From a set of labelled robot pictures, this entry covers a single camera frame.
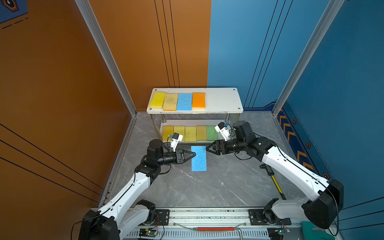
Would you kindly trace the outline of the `large blue sponge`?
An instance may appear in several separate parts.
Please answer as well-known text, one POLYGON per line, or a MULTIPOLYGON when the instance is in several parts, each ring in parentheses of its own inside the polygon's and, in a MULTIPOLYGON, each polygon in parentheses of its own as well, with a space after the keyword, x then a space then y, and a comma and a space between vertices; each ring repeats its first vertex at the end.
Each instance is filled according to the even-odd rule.
POLYGON ((207 170, 207 155, 205 146, 191 146, 191 151, 196 154, 192 158, 191 171, 205 172, 207 170))

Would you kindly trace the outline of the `green sponge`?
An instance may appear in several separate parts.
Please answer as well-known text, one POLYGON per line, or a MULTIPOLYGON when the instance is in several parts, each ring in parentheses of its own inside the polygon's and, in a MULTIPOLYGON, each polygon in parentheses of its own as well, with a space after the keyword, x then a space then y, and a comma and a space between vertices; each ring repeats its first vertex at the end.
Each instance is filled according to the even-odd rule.
POLYGON ((218 132, 215 129, 215 126, 206 126, 207 129, 207 140, 216 141, 218 140, 218 132))

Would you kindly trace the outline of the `dark yellow sponge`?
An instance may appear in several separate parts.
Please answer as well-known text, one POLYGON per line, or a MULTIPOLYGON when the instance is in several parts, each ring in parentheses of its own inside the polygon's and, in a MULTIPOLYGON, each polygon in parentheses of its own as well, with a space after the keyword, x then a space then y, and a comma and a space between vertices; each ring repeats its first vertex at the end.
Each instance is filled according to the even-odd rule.
POLYGON ((196 126, 196 138, 197 141, 206 141, 207 137, 207 126, 196 126))

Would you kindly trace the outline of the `light yellow sponge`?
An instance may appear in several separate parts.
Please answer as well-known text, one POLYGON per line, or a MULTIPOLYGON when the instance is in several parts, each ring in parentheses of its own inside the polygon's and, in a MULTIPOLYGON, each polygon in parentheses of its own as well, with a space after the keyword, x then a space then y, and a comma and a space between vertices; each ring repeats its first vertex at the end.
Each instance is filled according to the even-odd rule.
POLYGON ((186 135, 185 132, 186 132, 185 126, 174 126, 174 133, 182 135, 183 139, 185 138, 185 135, 186 135))
POLYGON ((185 128, 185 142, 194 143, 197 141, 197 127, 185 128))

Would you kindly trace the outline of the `thick yellow sponge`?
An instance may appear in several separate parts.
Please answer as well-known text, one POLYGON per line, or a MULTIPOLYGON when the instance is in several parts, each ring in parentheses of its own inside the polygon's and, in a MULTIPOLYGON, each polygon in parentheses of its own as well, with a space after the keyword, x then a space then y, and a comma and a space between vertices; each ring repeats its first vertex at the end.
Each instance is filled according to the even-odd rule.
POLYGON ((164 126, 163 127, 163 141, 167 142, 169 136, 174 134, 174 126, 164 126))

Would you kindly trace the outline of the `white two-tier shelf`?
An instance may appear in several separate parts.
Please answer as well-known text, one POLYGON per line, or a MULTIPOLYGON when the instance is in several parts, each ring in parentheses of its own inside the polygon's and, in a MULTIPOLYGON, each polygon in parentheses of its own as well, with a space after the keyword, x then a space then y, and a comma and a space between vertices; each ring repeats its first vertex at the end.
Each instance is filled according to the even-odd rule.
POLYGON ((164 111, 147 107, 147 113, 151 116, 158 139, 163 139, 165 126, 215 126, 220 122, 233 124, 243 113, 243 104, 237 88, 154 88, 151 97, 157 92, 167 94, 206 94, 206 108, 204 110, 191 111, 164 111))

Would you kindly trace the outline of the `orange sponge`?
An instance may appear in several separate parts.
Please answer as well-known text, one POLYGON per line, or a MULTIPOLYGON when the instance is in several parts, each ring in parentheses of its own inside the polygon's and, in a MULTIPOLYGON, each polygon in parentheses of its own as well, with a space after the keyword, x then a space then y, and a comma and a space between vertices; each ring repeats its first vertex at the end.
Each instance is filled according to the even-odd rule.
POLYGON ((193 93, 192 109, 204 110, 206 108, 206 93, 193 93))

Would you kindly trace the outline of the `small blue sponge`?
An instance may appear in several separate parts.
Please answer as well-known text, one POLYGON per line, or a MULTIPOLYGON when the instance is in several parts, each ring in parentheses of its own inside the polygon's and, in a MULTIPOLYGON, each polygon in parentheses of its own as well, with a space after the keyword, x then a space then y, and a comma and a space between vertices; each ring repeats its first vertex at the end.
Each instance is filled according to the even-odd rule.
POLYGON ((182 93, 178 96, 177 111, 191 111, 192 110, 192 93, 182 93))

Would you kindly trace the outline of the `tan yellow sponge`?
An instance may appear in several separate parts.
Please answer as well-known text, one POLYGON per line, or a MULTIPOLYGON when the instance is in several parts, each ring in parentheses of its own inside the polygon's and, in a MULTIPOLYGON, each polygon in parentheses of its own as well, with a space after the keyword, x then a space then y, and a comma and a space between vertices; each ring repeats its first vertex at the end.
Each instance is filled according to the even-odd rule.
POLYGON ((164 111, 176 111, 178 105, 179 94, 166 93, 165 100, 163 103, 164 111))

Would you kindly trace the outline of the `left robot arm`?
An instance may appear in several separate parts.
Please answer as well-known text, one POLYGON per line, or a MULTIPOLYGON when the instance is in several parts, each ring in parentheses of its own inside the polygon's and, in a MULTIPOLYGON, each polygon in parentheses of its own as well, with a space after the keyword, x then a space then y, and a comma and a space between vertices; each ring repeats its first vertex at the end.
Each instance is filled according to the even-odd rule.
POLYGON ((123 240, 137 226, 151 224, 156 205, 137 198, 160 175, 163 165, 183 164, 196 153, 178 149, 169 150, 159 139, 150 141, 147 154, 135 168, 129 182, 103 207, 88 211, 81 224, 80 240, 123 240))

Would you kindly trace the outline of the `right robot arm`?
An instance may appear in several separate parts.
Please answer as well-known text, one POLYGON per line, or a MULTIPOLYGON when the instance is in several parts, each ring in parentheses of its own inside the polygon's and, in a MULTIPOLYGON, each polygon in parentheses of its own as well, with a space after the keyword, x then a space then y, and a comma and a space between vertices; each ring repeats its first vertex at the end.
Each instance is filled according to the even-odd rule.
POLYGON ((248 122, 239 121, 232 127, 221 122, 215 130, 223 138, 210 144, 206 148, 208 152, 218 156, 245 152, 282 174, 305 194, 302 199, 272 199, 264 207, 263 222, 275 225, 284 219, 306 219, 321 229, 328 229, 339 219, 344 204, 341 182, 329 181, 305 168, 274 141, 254 133, 248 122))

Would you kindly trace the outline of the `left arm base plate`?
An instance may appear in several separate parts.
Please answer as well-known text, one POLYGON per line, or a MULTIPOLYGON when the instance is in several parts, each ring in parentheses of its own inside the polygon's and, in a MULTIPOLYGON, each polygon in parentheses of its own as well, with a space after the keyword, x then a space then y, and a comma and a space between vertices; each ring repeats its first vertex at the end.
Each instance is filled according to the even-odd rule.
POLYGON ((143 223, 145 226, 168 226, 170 220, 170 210, 168 209, 159 209, 159 210, 150 210, 147 220, 143 223))

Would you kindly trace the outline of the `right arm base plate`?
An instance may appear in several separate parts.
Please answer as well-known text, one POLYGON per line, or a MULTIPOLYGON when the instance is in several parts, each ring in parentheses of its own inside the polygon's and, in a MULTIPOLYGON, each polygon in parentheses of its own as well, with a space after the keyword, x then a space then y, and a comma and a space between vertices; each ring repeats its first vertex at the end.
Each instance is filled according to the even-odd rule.
POLYGON ((279 219, 272 211, 264 209, 249 209, 249 219, 252 226, 285 225, 292 224, 291 219, 279 219))

